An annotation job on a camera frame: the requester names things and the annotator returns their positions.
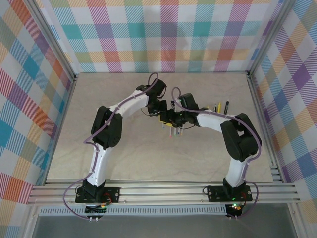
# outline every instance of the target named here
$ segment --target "plaid wallpaper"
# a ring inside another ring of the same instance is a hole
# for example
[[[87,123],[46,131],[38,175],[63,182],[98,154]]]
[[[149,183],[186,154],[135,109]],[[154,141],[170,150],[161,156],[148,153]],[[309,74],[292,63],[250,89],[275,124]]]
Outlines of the plaid wallpaper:
[[[37,2],[83,72],[201,72],[245,71],[283,1],[50,0],[50,14]]]
[[[19,232],[70,85],[23,0],[0,0],[0,238]]]
[[[317,0],[298,0],[255,74],[288,182],[317,235]]]

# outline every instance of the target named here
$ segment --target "purple cable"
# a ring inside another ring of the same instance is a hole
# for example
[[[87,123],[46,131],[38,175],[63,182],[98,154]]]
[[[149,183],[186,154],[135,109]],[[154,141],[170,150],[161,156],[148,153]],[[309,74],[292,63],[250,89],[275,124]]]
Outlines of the purple cable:
[[[191,110],[191,109],[187,109],[187,108],[184,108],[182,107],[182,105],[180,105],[177,101],[176,101],[176,98],[174,97],[174,90],[178,90],[179,92],[179,95],[177,98],[179,98],[179,96],[181,95],[181,91],[179,89],[179,87],[173,87],[172,89],[172,99],[173,101],[175,102],[175,104],[180,107],[181,109],[185,110],[185,111],[188,111],[188,112],[192,112],[192,113],[204,113],[204,114],[212,114],[212,115],[215,115],[215,116],[218,116],[218,117],[221,117],[221,118],[229,118],[229,119],[233,119],[233,120],[236,120],[237,122],[239,122],[240,124],[242,124],[250,133],[251,135],[254,137],[254,139],[256,140],[256,143],[258,145],[258,148],[259,148],[259,151],[257,153],[257,155],[251,159],[249,159],[243,169],[243,172],[242,172],[242,179],[245,181],[245,183],[251,183],[253,184],[255,187],[256,187],[256,190],[257,190],[257,195],[256,195],[256,199],[254,201],[254,203],[252,204],[252,207],[243,215],[241,215],[239,218],[241,217],[245,217],[247,214],[250,213],[250,211],[252,211],[258,201],[258,197],[259,197],[259,188],[258,186],[254,183],[254,182],[247,182],[245,180],[245,175],[246,175],[246,172],[247,172],[247,168],[249,166],[249,163],[253,160],[256,160],[260,155],[261,155],[261,152],[262,152],[262,149],[261,149],[261,143],[260,143],[260,140],[258,138],[258,136],[256,135],[256,133],[242,120],[240,120],[239,118],[236,118],[236,117],[233,117],[233,116],[229,116],[229,115],[225,115],[225,114],[221,114],[221,113],[216,113],[216,112],[213,112],[213,111],[198,111],[198,110]]]
[[[74,211],[67,205],[67,203],[66,203],[66,201],[65,201],[65,196],[66,196],[67,192],[68,192],[75,184],[84,181],[85,179],[89,178],[90,175],[92,175],[92,174],[95,172],[99,149],[98,149],[98,146],[97,146],[95,143],[89,142],[89,140],[91,140],[93,137],[95,137],[96,135],[98,135],[98,134],[109,124],[109,122],[112,120],[114,114],[119,110],[119,108],[120,108],[123,104],[125,104],[125,103],[128,102],[128,101],[130,101],[131,99],[134,99],[134,98],[136,98],[136,97],[139,97],[139,96],[145,94],[146,92],[148,92],[149,90],[151,90],[151,89],[154,87],[154,85],[157,83],[157,81],[158,81],[158,79],[159,79],[159,77],[158,77],[159,74],[156,73],[156,72],[151,73],[150,76],[149,76],[149,79],[148,79],[148,84],[150,84],[150,79],[151,79],[151,77],[152,77],[153,74],[156,74],[157,77],[156,77],[156,79],[154,80],[154,82],[150,85],[150,87],[148,87],[144,92],[141,92],[141,93],[138,93],[138,94],[136,94],[136,95],[134,95],[134,96],[131,96],[131,97],[129,97],[129,98],[123,100],[121,103],[119,103],[118,106],[113,110],[112,114],[110,115],[110,117],[109,117],[109,119],[106,121],[106,123],[105,123],[99,130],[97,130],[94,134],[92,134],[92,135],[89,136],[86,140],[84,140],[84,144],[93,145],[94,148],[96,149],[96,155],[95,155],[95,160],[94,160],[93,167],[91,168],[91,172],[90,172],[86,177],[84,177],[84,178],[82,178],[82,179],[76,181],[75,183],[73,183],[71,186],[69,186],[69,187],[65,190],[65,192],[64,192],[64,194],[63,194],[63,203],[64,203],[65,207],[67,207],[67,209],[68,209],[71,213],[73,213],[74,215],[76,215],[77,217],[80,217],[80,218],[85,219],[85,220],[90,220],[89,218],[84,217],[84,216],[81,216],[81,215],[77,214],[76,212],[74,212]]]

